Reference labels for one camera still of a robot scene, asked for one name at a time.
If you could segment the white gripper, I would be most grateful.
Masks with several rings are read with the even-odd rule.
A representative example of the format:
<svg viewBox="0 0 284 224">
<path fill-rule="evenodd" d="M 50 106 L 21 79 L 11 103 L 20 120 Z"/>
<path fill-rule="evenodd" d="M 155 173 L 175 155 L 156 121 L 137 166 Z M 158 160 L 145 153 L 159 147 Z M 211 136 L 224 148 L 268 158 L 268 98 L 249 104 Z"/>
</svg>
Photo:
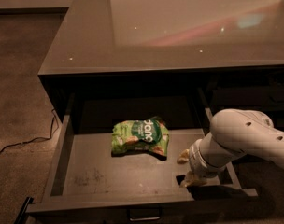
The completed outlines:
<svg viewBox="0 0 284 224">
<path fill-rule="evenodd" d="M 200 187 L 207 183 L 206 178 L 213 178 L 224 170 L 224 167 L 217 168 L 208 164 L 200 153 L 201 139 L 196 140 L 188 149 L 183 150 L 177 158 L 177 164 L 189 162 L 191 170 L 184 176 L 180 186 Z"/>
</svg>

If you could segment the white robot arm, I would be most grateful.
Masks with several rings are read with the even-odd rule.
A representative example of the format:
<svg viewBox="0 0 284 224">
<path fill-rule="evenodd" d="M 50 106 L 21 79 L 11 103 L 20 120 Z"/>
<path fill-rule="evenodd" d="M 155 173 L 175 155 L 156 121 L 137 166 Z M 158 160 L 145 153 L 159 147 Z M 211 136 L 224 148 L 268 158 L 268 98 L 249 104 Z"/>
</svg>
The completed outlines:
<svg viewBox="0 0 284 224">
<path fill-rule="evenodd" d="M 284 132 L 275 129 L 263 112 L 223 109 L 212 117 L 209 133 L 177 158 L 177 163 L 190 165 L 179 185 L 202 186 L 229 162 L 246 155 L 271 161 L 284 169 Z"/>
</svg>

